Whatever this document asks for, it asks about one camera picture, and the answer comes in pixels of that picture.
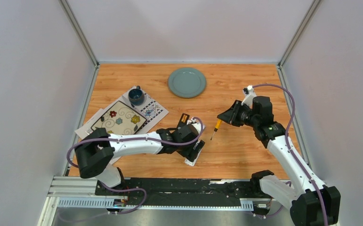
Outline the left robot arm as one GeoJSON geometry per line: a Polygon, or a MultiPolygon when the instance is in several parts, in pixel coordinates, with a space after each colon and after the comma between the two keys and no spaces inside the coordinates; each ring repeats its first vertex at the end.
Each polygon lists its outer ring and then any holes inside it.
{"type": "Polygon", "coordinates": [[[72,147],[77,168],[83,179],[96,178],[114,195],[125,191],[125,182],[111,160],[135,154],[172,154],[178,152],[187,161],[194,162],[204,142],[199,139],[204,125],[199,122],[180,128],[158,129],[142,135],[110,134],[98,128],[72,147]]]}

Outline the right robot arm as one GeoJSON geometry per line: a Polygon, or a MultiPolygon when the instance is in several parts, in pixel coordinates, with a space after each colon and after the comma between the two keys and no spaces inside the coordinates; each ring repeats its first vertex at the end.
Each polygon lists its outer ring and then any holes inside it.
{"type": "Polygon", "coordinates": [[[325,226],[338,222],[339,190],[335,186],[328,187],[297,153],[283,125],[274,120],[269,97],[254,97],[250,105],[236,100],[217,118],[236,127],[252,127],[255,137],[276,157],[290,179],[291,186],[288,186],[268,170],[254,173],[250,184],[254,196],[267,194],[275,198],[289,210],[296,226],[325,226]]]}

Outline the white remote with batteries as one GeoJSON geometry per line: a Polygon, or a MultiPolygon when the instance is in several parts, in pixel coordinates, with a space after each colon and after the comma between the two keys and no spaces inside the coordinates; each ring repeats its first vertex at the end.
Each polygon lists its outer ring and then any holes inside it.
{"type": "Polygon", "coordinates": [[[185,158],[184,163],[186,165],[188,165],[188,166],[193,167],[196,164],[196,162],[197,162],[197,160],[198,160],[198,158],[199,158],[199,156],[200,156],[200,154],[202,152],[202,149],[203,149],[202,147],[196,147],[196,148],[194,148],[189,153],[189,155],[185,158]]]}

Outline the yellow handled screwdriver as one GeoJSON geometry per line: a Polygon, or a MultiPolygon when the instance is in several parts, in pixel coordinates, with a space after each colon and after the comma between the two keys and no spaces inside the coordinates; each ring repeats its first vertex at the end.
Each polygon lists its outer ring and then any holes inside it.
{"type": "Polygon", "coordinates": [[[220,125],[222,124],[222,120],[221,119],[218,119],[217,120],[217,123],[216,123],[216,125],[215,125],[215,127],[214,127],[214,131],[213,131],[213,134],[212,134],[212,136],[210,137],[210,140],[212,140],[213,139],[213,137],[215,136],[215,134],[216,134],[216,132],[218,131],[218,129],[219,129],[219,127],[220,127],[220,125]]]}

